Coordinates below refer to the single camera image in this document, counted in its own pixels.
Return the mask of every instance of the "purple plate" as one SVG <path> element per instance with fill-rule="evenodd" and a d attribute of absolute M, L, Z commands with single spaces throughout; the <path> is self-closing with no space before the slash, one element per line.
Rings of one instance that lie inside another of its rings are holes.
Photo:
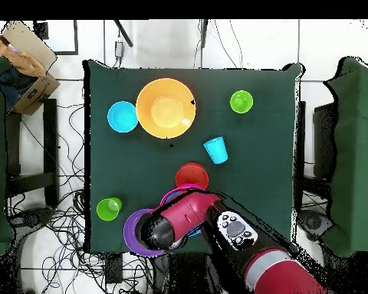
<path fill-rule="evenodd" d="M 132 213 L 124 224 L 123 237 L 128 248 L 134 253 L 144 257 L 157 257 L 164 254 L 165 250 L 148 250 L 138 242 L 135 235 L 136 224 L 144 214 L 150 211 L 152 211 L 151 208 L 144 208 Z"/>

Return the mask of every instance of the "table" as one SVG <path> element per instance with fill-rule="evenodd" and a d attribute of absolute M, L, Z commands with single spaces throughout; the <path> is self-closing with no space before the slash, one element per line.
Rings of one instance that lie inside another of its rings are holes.
<path fill-rule="evenodd" d="M 140 208 L 155 207 L 175 187 L 175 174 L 187 162 L 198 162 L 209 173 L 209 190 L 222 191 L 289 239 L 292 212 L 292 168 L 297 93 L 301 65 L 284 70 L 110 69 L 84 61 L 86 155 L 86 241 L 92 253 L 127 252 L 122 230 Z M 175 139 L 152 137 L 140 125 L 117 133 L 107 112 L 121 100 L 136 102 L 150 81 L 170 77 L 183 82 L 195 97 L 196 116 L 190 129 Z M 229 106 L 231 95 L 248 90 L 254 97 L 249 113 Z M 229 159 L 213 165 L 202 144 L 224 136 Z M 96 213 L 103 198 L 119 197 L 123 208 L 110 222 Z M 201 236 L 188 239 L 175 252 L 210 253 Z"/>

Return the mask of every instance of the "yellow bowl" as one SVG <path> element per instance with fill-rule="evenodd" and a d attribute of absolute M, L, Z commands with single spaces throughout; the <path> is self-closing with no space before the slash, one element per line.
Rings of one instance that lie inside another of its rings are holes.
<path fill-rule="evenodd" d="M 195 111 L 191 90 L 185 84 L 169 78 L 148 83 L 136 100 L 140 125 L 160 139 L 182 135 L 191 126 Z"/>

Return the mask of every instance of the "green cup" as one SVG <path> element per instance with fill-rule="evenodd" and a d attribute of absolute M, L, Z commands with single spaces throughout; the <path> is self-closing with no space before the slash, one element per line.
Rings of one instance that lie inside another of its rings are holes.
<path fill-rule="evenodd" d="M 251 94 L 244 90 L 236 91 L 230 99 L 230 107 L 239 114 L 248 112 L 253 103 L 254 100 Z"/>
<path fill-rule="evenodd" d="M 123 203 L 118 198 L 105 198 L 97 205 L 97 214 L 101 220 L 112 221 L 119 214 Z"/>

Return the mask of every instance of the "power adapter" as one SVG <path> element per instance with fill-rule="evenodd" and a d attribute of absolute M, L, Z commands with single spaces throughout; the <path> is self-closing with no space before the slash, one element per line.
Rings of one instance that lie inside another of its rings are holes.
<path fill-rule="evenodd" d="M 116 46 L 114 48 L 114 54 L 116 58 L 123 58 L 124 46 L 122 41 L 116 41 Z"/>

